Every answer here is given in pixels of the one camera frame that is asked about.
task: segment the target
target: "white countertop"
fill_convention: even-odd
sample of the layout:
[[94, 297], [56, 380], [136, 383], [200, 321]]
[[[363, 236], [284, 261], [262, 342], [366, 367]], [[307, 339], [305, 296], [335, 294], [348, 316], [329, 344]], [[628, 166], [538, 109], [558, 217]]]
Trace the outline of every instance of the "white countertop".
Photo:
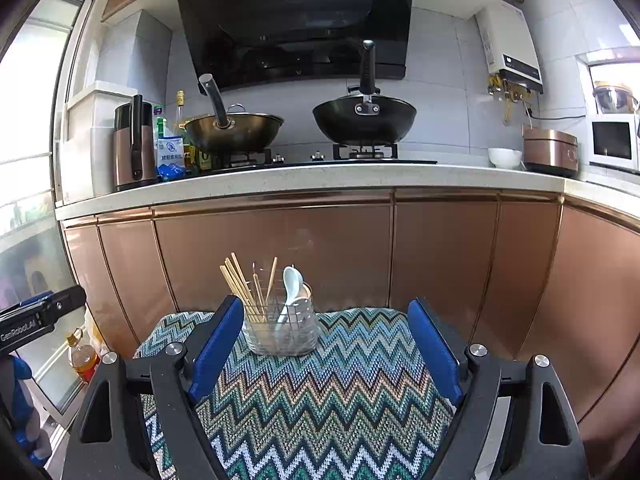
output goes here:
[[155, 184], [56, 209], [69, 220], [137, 207], [280, 191], [391, 187], [476, 187], [564, 193], [640, 219], [640, 196], [580, 180], [526, 171], [410, 162], [305, 164], [235, 171]]

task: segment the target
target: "white microwave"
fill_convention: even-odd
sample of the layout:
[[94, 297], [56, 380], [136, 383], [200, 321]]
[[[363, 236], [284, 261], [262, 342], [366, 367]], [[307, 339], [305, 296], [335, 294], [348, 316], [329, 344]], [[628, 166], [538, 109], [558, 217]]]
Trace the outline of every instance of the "white microwave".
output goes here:
[[587, 119], [590, 164], [638, 171], [638, 124], [635, 114], [601, 114]]

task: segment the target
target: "white bowl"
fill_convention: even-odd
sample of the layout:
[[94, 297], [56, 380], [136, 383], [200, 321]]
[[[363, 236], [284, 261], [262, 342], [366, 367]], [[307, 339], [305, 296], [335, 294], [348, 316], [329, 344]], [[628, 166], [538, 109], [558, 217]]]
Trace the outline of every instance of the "white bowl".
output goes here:
[[506, 148], [489, 148], [489, 160], [501, 170], [517, 170], [522, 161], [522, 152]]

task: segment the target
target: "cooking oil bottle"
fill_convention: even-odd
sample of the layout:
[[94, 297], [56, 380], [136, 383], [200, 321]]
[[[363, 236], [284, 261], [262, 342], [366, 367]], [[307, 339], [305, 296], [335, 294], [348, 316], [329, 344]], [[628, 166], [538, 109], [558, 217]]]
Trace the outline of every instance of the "cooking oil bottle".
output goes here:
[[94, 347], [82, 339], [83, 335], [82, 329], [76, 328], [66, 336], [66, 342], [69, 344], [69, 364], [82, 381], [89, 384], [100, 359]]

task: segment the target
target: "silver bolt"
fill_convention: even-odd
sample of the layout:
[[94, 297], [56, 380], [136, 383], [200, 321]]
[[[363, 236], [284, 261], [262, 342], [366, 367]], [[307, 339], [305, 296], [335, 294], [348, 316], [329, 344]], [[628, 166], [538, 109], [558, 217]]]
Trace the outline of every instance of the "silver bolt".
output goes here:
[[484, 357], [487, 354], [486, 346], [474, 343], [469, 347], [469, 351], [476, 357]]
[[182, 343], [169, 343], [164, 351], [169, 355], [178, 355], [182, 352]]
[[540, 368], [546, 368], [549, 366], [549, 358], [545, 355], [538, 354], [533, 358], [533, 362], [537, 364]]
[[118, 354], [116, 352], [108, 352], [102, 356], [102, 362], [106, 365], [112, 365], [118, 360]]

